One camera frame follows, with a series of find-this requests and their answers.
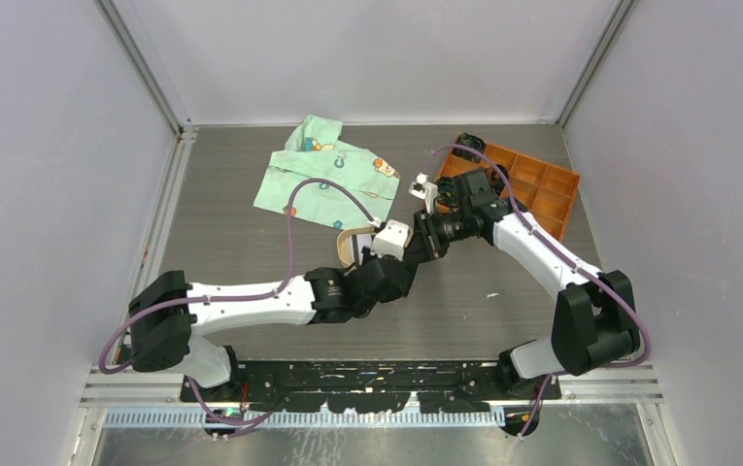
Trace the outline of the white striped card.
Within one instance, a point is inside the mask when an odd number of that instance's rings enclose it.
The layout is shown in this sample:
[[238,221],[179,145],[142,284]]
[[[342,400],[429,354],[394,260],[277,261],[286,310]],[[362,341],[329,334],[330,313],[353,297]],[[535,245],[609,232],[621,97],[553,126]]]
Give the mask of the white striped card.
[[353,248],[355,253],[355,262],[358,265],[368,262],[373,257],[373,239],[373,233],[362,233],[355,236]]

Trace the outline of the green cartoon print cloth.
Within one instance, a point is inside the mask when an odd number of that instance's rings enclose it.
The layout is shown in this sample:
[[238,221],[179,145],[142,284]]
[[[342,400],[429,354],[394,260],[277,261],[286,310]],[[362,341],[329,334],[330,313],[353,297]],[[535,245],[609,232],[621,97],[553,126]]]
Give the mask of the green cartoon print cloth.
[[274,151],[256,208],[340,230],[388,217],[401,175],[371,150],[340,140],[343,123],[306,116]]

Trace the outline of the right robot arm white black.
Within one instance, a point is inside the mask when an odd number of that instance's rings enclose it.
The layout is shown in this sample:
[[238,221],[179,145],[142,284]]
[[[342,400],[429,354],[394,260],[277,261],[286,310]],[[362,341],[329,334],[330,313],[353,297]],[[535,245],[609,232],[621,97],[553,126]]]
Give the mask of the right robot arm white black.
[[418,174],[410,186],[425,204],[415,221],[429,257],[439,257],[453,242],[483,238],[516,259],[555,302],[548,336],[499,354],[496,377],[505,395],[525,397],[541,376],[580,376],[597,367],[626,367],[628,356],[638,364],[650,355],[651,339],[634,311],[626,274],[603,272],[566,249],[514,198],[496,194],[486,170],[452,182],[457,206],[445,214],[436,210],[439,188],[427,175]]

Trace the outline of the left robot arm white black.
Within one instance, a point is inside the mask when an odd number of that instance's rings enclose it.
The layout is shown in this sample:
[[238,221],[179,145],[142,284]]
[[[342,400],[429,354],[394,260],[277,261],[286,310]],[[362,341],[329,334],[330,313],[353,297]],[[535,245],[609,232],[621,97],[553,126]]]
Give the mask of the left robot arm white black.
[[363,255],[348,269],[320,267],[288,282],[215,286],[187,283],[182,271],[159,277],[129,306],[131,367],[193,379],[220,401],[243,385],[232,348],[208,337],[265,324],[345,323],[411,290],[420,262]]

